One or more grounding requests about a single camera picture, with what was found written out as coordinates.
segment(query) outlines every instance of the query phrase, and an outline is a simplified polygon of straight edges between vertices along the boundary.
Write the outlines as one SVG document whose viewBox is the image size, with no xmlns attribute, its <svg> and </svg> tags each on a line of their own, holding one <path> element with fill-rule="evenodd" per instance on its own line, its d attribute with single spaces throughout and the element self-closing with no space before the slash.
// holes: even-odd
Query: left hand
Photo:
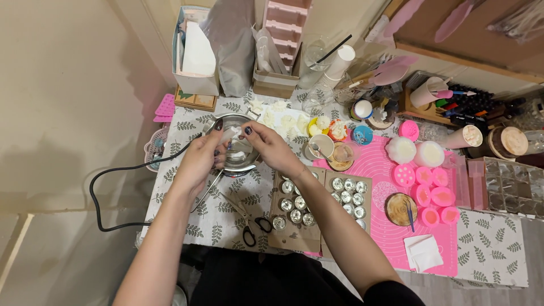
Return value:
<svg viewBox="0 0 544 306">
<path fill-rule="evenodd" d="M 185 152 L 172 187 L 188 193 L 194 199 L 204 188 L 211 169 L 222 169 L 229 141 L 219 144 L 223 135 L 223 121 L 218 120 L 210 134 L 191 142 Z"/>
</svg>

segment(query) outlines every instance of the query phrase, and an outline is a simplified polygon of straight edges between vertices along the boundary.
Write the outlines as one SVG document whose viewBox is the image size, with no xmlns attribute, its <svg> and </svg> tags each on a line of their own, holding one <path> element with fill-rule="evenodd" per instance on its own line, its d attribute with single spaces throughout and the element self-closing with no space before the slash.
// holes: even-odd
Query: painted fingernail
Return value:
<svg viewBox="0 0 544 306">
<path fill-rule="evenodd" d="M 219 120 L 215 122 L 215 130 L 221 131 L 222 128 L 223 128 L 223 118 L 219 118 Z"/>
</svg>

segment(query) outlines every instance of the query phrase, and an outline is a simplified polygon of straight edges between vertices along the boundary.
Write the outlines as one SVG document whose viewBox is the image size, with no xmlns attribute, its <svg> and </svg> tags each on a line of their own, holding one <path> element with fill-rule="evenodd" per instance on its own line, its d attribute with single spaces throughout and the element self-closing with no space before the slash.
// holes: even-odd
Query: tablecloth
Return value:
<svg viewBox="0 0 544 306">
<path fill-rule="evenodd" d="M 264 101 L 266 105 L 283 100 L 289 103 L 290 108 L 301 109 L 301 103 L 306 94 L 307 91 L 297 89 L 291 99 L 287 100 L 256 95 L 252 90 L 249 90 L 244 97 L 219 97 L 215 113 L 245 113 L 248 109 L 249 101 L 253 99 Z M 323 113 L 331 119 L 350 119 L 348 109 L 337 103 L 327 106 L 323 109 Z M 210 117 L 209 112 L 186 107 L 176 107 L 168 132 L 168 140 L 165 144 L 164 157 L 179 152 L 182 147 L 194 139 L 198 133 L 202 132 L 204 123 Z M 383 131 L 374 131 L 374 134 L 383 137 L 394 137 L 398 134 L 399 124 L 403 120 L 402 116 L 397 117 L 397 120 L 391 127 Z M 357 125 L 366 124 L 364 122 L 353 122 L 349 124 L 349 128 L 353 129 Z M 304 156 L 301 149 L 306 139 L 306 137 L 296 137 L 287 143 L 304 164 L 311 165 L 312 161 Z M 160 164 L 157 179 L 153 187 L 153 196 L 150 199 L 145 218 L 147 222 L 153 220 L 155 217 L 164 196 L 172 184 L 182 157 L 183 155 L 176 157 L 172 161 Z M 214 178 L 213 174 L 209 175 L 207 187 Z M 257 244 L 254 247 L 246 246 L 242 240 L 242 229 L 245 226 L 244 220 L 219 194 L 219 192 L 223 192 L 228 195 L 236 192 L 245 204 L 248 213 L 252 215 L 252 218 L 260 216 L 268 217 L 270 215 L 272 185 L 273 170 L 264 163 L 261 163 L 244 177 L 235 179 L 228 177 L 221 178 L 216 186 L 212 188 L 206 201 L 190 214 L 184 243 L 274 254 L 289 252 L 268 246 L 267 235 L 261 232 L 254 224 L 250 226 L 252 226 L 252 230 L 255 233 Z M 458 223 L 458 237 L 464 237 L 464 241 L 458 242 L 460 248 L 459 274 L 455 279 L 452 278 L 452 281 L 460 286 L 465 286 L 466 284 L 473 287 L 485 286 L 485 283 L 489 283 L 488 286 L 496 286 L 492 283 L 497 285 L 523 286 L 527 283 L 524 249 L 521 245 L 513 244 L 515 242 L 523 242 L 521 222 L 516 217 L 504 218 L 473 211 L 466 211 L 462 214 L 462 220 Z M 137 238 L 137 244 L 141 243 L 146 233 L 147 227 L 143 227 L 142 232 Z M 496 239 L 496 244 L 491 243 L 494 238 Z"/>
</svg>

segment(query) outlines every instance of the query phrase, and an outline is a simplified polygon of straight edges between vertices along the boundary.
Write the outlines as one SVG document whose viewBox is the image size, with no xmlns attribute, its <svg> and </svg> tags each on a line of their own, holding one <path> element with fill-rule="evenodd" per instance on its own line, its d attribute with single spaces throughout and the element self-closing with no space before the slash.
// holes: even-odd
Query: scissors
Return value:
<svg viewBox="0 0 544 306">
<path fill-rule="evenodd" d="M 245 220 L 245 227 L 244 232 L 242 233 L 242 238 L 244 239 L 244 243 L 248 247 L 254 247 L 257 244 L 257 241 L 255 240 L 255 234 L 253 234 L 253 231 L 251 230 L 251 227 L 249 227 L 249 221 L 251 215 L 248 214 L 247 210 L 245 209 L 244 205 L 242 204 L 242 201 L 238 198 L 238 195 L 236 193 L 234 194 L 235 200 L 227 197 L 223 192 L 221 192 L 221 195 L 234 207 L 234 209 L 244 218 Z M 263 217 L 255 218 L 255 224 L 259 226 L 259 228 L 266 232 L 267 234 L 272 232 L 272 223 L 268 221 L 268 219 Z M 246 239 L 246 234 L 249 234 L 251 240 L 253 243 L 249 243 Z"/>
</svg>

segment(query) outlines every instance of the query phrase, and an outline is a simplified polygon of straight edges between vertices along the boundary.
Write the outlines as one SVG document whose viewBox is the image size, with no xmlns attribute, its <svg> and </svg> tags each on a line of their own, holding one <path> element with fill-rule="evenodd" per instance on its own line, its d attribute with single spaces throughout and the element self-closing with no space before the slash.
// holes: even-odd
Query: right hand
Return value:
<svg viewBox="0 0 544 306">
<path fill-rule="evenodd" d="M 243 124 L 242 131 L 240 138 L 246 138 L 270 168 L 288 178 L 295 178 L 304 171 L 305 165 L 276 131 L 253 120 Z"/>
</svg>

